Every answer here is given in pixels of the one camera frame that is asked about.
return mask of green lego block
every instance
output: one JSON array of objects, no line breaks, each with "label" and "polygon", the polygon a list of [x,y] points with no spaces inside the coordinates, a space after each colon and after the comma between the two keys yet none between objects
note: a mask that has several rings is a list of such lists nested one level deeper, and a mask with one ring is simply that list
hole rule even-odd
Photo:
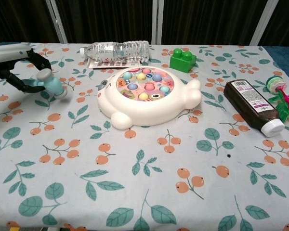
[{"label": "green lego block", "polygon": [[176,48],[170,57],[170,68],[188,73],[195,65],[196,58],[190,51],[182,52],[180,48]]}]

